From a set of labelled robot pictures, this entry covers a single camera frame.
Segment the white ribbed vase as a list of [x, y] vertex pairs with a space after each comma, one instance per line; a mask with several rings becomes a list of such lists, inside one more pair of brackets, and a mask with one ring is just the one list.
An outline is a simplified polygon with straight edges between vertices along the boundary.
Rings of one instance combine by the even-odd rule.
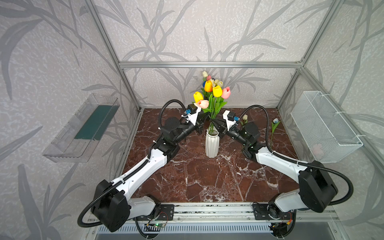
[[207, 130], [205, 151], [208, 158], [215, 158], [219, 152], [220, 137], [217, 129]]

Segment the bunch of remaining tulips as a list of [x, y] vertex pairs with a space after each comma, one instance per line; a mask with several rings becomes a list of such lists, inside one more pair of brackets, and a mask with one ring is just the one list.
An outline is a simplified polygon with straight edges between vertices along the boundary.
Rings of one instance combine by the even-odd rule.
[[201, 88], [201, 92], [195, 92], [193, 94], [194, 103], [201, 107], [200, 103], [202, 100], [210, 101], [210, 120], [214, 120], [221, 109], [227, 104], [225, 101], [231, 95], [230, 87], [222, 88], [215, 84], [213, 80], [206, 80], [204, 88]]

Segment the black cylindrical vase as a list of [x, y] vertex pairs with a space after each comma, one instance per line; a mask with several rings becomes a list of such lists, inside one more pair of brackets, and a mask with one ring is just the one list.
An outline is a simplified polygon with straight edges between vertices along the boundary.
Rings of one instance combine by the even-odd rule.
[[201, 108], [203, 109], [203, 111], [205, 113], [207, 113], [207, 112], [210, 113], [211, 112], [210, 101], [209, 100], [202, 100], [200, 105], [201, 105]]

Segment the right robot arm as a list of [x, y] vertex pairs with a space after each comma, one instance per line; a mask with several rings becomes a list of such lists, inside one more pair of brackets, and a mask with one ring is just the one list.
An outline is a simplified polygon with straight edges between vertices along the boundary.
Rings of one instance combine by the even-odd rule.
[[269, 201], [266, 211], [273, 219], [277, 219], [282, 213], [298, 209], [307, 208], [321, 213], [337, 195], [338, 188], [329, 173], [319, 169], [323, 164], [314, 161], [311, 167], [306, 167], [276, 156], [266, 145], [258, 141], [261, 133], [254, 123], [246, 124], [239, 130], [236, 124], [228, 128], [227, 124], [230, 121], [211, 122], [217, 128], [220, 137], [227, 135], [243, 145], [242, 153], [247, 159], [269, 166], [299, 184], [298, 189], [278, 194]]

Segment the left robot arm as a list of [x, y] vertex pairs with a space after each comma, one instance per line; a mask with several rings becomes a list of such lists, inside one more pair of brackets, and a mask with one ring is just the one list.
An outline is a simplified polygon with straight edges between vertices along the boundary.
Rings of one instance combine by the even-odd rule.
[[170, 162], [179, 152], [179, 143], [192, 132], [201, 133], [207, 113], [186, 116], [186, 122], [176, 117], [165, 121], [162, 133], [150, 147], [149, 153], [120, 177], [101, 181], [95, 190], [91, 213], [110, 232], [121, 228], [127, 220], [140, 216], [154, 216], [160, 202], [154, 197], [133, 198], [135, 191], [158, 169]]

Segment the light blue tulip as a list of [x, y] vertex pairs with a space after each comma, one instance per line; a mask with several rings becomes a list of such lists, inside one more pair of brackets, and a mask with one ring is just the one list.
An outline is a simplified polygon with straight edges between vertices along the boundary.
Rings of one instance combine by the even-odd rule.
[[270, 146], [271, 147], [273, 146], [274, 132], [275, 132], [276, 128], [279, 126], [280, 122], [281, 121], [278, 118], [273, 119], [271, 122], [271, 139], [270, 139]]

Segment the pink object in basket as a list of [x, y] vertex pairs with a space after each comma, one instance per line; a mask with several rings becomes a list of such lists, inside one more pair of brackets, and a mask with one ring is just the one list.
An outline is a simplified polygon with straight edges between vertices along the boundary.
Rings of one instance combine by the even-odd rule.
[[323, 146], [321, 144], [315, 144], [312, 147], [312, 153], [315, 158], [322, 158], [325, 155], [325, 152], [323, 150]]

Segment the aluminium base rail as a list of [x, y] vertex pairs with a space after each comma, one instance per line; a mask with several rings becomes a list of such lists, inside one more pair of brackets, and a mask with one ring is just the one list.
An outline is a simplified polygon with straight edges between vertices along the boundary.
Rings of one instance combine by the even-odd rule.
[[154, 219], [140, 216], [136, 221], [127, 220], [115, 233], [135, 233], [136, 223], [146, 234], [270, 233], [273, 226], [286, 224], [290, 228], [300, 223], [325, 223], [336, 231], [340, 219], [331, 207], [323, 213], [280, 213], [274, 219], [268, 214], [266, 203], [163, 203]]

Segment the clear plastic wall tray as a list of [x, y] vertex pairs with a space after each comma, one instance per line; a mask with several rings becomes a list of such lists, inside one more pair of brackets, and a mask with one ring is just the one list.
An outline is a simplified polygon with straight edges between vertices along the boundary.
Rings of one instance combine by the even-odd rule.
[[117, 97], [90, 94], [43, 156], [54, 163], [88, 162], [119, 107]]

